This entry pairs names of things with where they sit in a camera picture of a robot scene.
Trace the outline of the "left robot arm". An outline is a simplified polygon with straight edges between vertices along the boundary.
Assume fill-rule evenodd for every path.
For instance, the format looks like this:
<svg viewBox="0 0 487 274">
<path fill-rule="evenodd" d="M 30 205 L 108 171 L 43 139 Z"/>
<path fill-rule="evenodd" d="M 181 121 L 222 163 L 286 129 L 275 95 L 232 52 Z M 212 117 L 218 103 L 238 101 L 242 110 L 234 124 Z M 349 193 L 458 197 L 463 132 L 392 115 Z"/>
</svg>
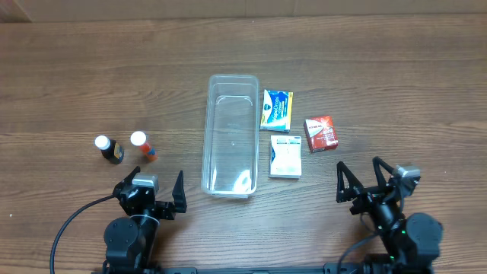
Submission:
<svg viewBox="0 0 487 274">
<path fill-rule="evenodd" d="M 156 200 L 158 176 L 143 174 L 136 167 L 113 190 L 113 195 L 126 213 L 111 221 L 103 234 L 106 244 L 104 273 L 163 273 L 151 261 L 151 253 L 162 220 L 174 220 L 187 209 L 180 171 L 174 184 L 171 202 Z"/>
</svg>

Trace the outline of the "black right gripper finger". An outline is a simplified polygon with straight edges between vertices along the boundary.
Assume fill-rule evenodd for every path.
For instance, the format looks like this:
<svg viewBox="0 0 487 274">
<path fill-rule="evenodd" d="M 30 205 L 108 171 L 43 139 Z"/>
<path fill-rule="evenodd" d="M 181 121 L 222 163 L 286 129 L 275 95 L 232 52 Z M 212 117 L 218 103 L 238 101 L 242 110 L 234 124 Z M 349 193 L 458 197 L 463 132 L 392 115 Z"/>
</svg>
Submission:
<svg viewBox="0 0 487 274">
<path fill-rule="evenodd" d="M 379 157 L 374 157 L 372 159 L 372 163 L 378 186 L 393 186 L 393 180 L 385 180 L 383 170 L 385 170 L 389 175 L 392 175 L 394 168 Z"/>
<path fill-rule="evenodd" d="M 340 161 L 336 165 L 337 170 L 337 190 L 336 201 L 338 203 L 348 202 L 355 199 L 364 189 L 358 178 L 350 171 L 344 162 Z"/>
</svg>

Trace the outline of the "dark bottle white cap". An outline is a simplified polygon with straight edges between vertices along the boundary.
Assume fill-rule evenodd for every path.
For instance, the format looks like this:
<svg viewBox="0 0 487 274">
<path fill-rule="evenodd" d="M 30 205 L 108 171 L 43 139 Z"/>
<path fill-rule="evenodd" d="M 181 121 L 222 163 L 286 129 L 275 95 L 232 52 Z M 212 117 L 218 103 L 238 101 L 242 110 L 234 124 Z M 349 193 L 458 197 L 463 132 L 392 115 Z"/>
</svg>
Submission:
<svg viewBox="0 0 487 274">
<path fill-rule="evenodd" d="M 99 135 L 95 138 L 94 144 L 111 164 L 122 163 L 125 151 L 117 141 L 109 139 L 105 135 Z"/>
</svg>

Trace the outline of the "orange tube white cap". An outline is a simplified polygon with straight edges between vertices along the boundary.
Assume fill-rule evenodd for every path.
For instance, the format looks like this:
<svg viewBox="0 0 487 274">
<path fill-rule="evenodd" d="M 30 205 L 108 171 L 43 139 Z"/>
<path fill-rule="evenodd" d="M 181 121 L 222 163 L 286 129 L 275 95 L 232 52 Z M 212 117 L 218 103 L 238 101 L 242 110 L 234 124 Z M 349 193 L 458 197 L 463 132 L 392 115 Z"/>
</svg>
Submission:
<svg viewBox="0 0 487 274">
<path fill-rule="evenodd" d="M 135 131 L 130 136 L 130 142 L 138 147 L 142 154 L 149 160 L 155 161 L 158 159 L 158 154 L 155 149 L 148 142 L 148 136 L 143 131 Z"/>
</svg>

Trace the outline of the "blue VapoDrops box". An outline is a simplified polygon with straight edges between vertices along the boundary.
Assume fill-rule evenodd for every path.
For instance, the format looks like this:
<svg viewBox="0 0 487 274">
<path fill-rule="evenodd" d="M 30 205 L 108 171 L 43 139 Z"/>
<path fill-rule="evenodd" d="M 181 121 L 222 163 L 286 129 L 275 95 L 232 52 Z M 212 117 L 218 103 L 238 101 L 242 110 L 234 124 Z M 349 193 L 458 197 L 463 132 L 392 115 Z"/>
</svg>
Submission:
<svg viewBox="0 0 487 274">
<path fill-rule="evenodd" d="M 294 93 L 264 90 L 260 128 L 276 132 L 290 132 Z"/>
</svg>

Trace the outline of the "white medicine box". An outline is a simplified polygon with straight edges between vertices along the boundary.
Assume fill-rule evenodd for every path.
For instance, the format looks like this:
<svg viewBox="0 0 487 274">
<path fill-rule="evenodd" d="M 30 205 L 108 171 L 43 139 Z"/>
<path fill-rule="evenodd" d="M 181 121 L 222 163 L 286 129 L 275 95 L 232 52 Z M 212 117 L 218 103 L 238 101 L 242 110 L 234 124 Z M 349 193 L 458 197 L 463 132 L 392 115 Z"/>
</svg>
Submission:
<svg viewBox="0 0 487 274">
<path fill-rule="evenodd" d="M 272 135 L 269 176 L 298 179 L 302 175 L 301 137 Z"/>
</svg>

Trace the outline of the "red medicine box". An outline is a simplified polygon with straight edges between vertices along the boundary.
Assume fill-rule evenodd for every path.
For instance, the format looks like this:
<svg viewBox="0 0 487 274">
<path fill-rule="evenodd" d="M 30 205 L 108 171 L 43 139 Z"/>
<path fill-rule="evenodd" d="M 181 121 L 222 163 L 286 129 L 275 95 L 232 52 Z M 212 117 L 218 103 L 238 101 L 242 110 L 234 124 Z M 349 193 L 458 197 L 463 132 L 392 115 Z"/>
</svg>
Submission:
<svg viewBox="0 0 487 274">
<path fill-rule="evenodd" d="M 306 119 L 304 129 L 311 153 L 334 150 L 339 145 L 331 116 L 317 116 Z"/>
</svg>

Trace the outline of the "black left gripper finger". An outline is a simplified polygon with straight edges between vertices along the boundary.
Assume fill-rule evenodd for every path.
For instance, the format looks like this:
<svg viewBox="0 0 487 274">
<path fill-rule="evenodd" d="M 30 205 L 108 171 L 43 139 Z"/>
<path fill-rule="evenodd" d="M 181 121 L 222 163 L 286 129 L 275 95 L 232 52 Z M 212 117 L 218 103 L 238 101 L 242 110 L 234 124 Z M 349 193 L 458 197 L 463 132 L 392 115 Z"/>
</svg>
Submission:
<svg viewBox="0 0 487 274">
<path fill-rule="evenodd" d="M 174 211 L 176 213 L 186 213 L 187 202 L 186 202 L 186 195 L 185 195 L 184 185 L 183 185 L 182 170 L 178 174 L 176 183 L 173 188 L 172 196 L 173 196 L 173 203 L 175 207 Z"/>
<path fill-rule="evenodd" d="M 127 177 L 125 177 L 117 185 L 115 185 L 113 192 L 114 193 L 120 193 L 125 186 L 131 185 L 133 178 L 140 171 L 141 171 L 141 168 L 139 166 L 137 166 Z"/>
</svg>

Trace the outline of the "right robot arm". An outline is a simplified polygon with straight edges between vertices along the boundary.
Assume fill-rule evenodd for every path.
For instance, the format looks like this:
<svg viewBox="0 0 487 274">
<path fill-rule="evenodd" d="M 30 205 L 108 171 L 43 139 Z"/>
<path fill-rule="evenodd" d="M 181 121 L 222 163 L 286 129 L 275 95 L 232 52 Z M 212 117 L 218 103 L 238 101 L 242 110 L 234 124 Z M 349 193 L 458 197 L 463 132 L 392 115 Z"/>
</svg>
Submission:
<svg viewBox="0 0 487 274">
<path fill-rule="evenodd" d="M 372 160 L 376 186 L 365 187 L 340 161 L 336 165 L 336 201 L 352 202 L 352 215 L 367 215 L 371 235 L 350 246 L 333 267 L 333 273 L 433 273 L 440 255 L 442 224 L 426 213 L 403 214 L 405 198 L 421 179 L 412 164 L 390 166 L 379 157 Z M 343 260 L 354 250 L 379 237 L 386 253 L 368 254 L 361 263 L 346 266 Z"/>
</svg>

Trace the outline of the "clear plastic container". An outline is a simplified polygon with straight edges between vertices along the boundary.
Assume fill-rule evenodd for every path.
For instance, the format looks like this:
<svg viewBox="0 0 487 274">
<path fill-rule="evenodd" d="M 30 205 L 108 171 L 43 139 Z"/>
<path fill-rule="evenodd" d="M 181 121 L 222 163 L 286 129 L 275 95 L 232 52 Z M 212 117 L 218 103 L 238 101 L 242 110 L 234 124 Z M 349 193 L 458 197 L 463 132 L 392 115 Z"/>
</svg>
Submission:
<svg viewBox="0 0 487 274">
<path fill-rule="evenodd" d="M 213 75 L 208 81 L 202 190 L 246 199 L 256 190 L 259 157 L 259 80 Z"/>
</svg>

